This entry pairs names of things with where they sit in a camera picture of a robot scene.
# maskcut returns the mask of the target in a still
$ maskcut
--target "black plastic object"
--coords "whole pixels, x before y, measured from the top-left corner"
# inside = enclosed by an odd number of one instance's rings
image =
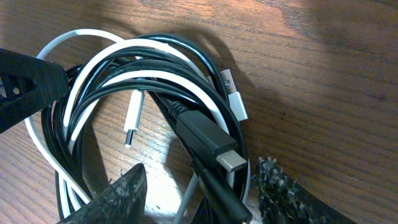
[[[61,65],[0,49],[0,133],[64,96]]]
[[[147,195],[147,176],[137,164],[99,197],[59,223],[140,223]]]
[[[218,165],[216,157],[235,150],[238,143],[200,111],[184,111],[177,116],[177,133],[209,167]]]
[[[220,223],[249,223],[252,215],[238,199],[225,178],[216,169],[206,168],[199,159],[192,160],[192,167],[199,177],[200,187],[210,202]]]

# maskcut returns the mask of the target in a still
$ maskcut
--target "cable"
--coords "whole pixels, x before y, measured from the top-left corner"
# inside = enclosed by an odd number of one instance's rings
[[[187,197],[184,197],[183,200],[181,201],[180,207],[178,208],[178,211],[175,214],[173,224],[181,223],[182,217],[189,203],[189,200],[187,199],[192,197],[193,191],[195,190],[195,187],[197,186],[198,182],[199,182],[198,176],[196,174],[193,174],[191,181],[188,184],[187,190],[185,191],[185,195],[187,195]]]
[[[246,143],[241,127],[228,106],[223,78],[211,58],[193,42],[170,34],[149,34],[122,40],[105,31],[82,29],[57,37],[46,45],[38,58],[44,58],[58,44],[78,35],[96,35],[113,40],[116,44],[102,50],[84,66],[77,65],[68,71],[68,84],[72,88],[69,94],[52,106],[52,114],[49,113],[51,108],[42,113],[45,118],[42,123],[44,136],[49,148],[38,137],[32,119],[25,120],[28,132],[39,151],[59,174],[57,189],[60,192],[57,198],[63,217],[71,212],[70,203],[73,205],[72,210],[78,210],[82,202],[90,201],[90,192],[81,176],[81,148],[84,139],[79,133],[98,100],[115,91],[148,91],[173,130],[176,120],[169,115],[168,99],[184,102],[203,111],[237,140],[239,147],[235,149],[236,152],[247,159]],[[210,74],[215,89],[208,84],[198,66],[168,44],[183,47],[198,57]],[[194,158],[195,153],[189,145],[183,139],[180,140],[190,157]],[[245,198],[248,192],[247,171],[247,168],[243,168],[227,175],[230,186],[240,199]],[[185,210],[191,197],[191,194],[184,195],[179,210]],[[211,203],[206,199],[205,202],[201,207],[204,206],[209,222],[218,223],[218,219],[212,215],[214,212]],[[182,218],[182,215],[183,212],[178,212],[176,220]]]

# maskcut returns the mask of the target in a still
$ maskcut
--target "wood grain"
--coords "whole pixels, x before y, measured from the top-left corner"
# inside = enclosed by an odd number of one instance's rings
[[[253,169],[259,156],[274,157],[298,183],[354,221],[398,220],[395,1],[0,2],[5,49],[36,55],[54,37],[82,27],[124,38],[171,32],[195,41],[220,69],[232,70],[250,117],[242,126]],[[107,45],[91,37],[69,40],[49,60],[67,68]],[[107,97],[85,133],[86,179],[99,192],[121,170],[143,162],[149,183],[145,222],[167,223],[190,180],[189,158],[149,97],[134,148],[125,149],[128,100],[128,92]],[[40,126],[40,117],[34,118]],[[56,222],[54,173],[24,124],[0,136],[0,150],[1,222]],[[249,207],[259,223],[255,194]]]

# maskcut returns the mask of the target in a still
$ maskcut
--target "connector housing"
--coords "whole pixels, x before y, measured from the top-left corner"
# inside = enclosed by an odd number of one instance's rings
[[[126,122],[124,123],[124,131],[137,131],[139,120],[141,118],[142,105],[144,104],[145,94],[143,91],[134,90],[131,93],[129,109],[127,111]]]
[[[239,144],[200,111],[185,111],[177,116],[177,133],[209,167],[220,164],[229,172],[246,165],[234,150]]]
[[[232,74],[229,69],[223,70],[220,72],[221,76],[224,80],[224,85],[226,87],[226,91],[228,93],[229,107],[234,113],[236,119],[238,121],[244,121],[245,119],[249,119],[248,114],[246,113],[246,109],[243,104],[241,94],[236,90],[235,82],[232,79]],[[211,77],[207,77],[209,84],[214,87],[213,80]]]

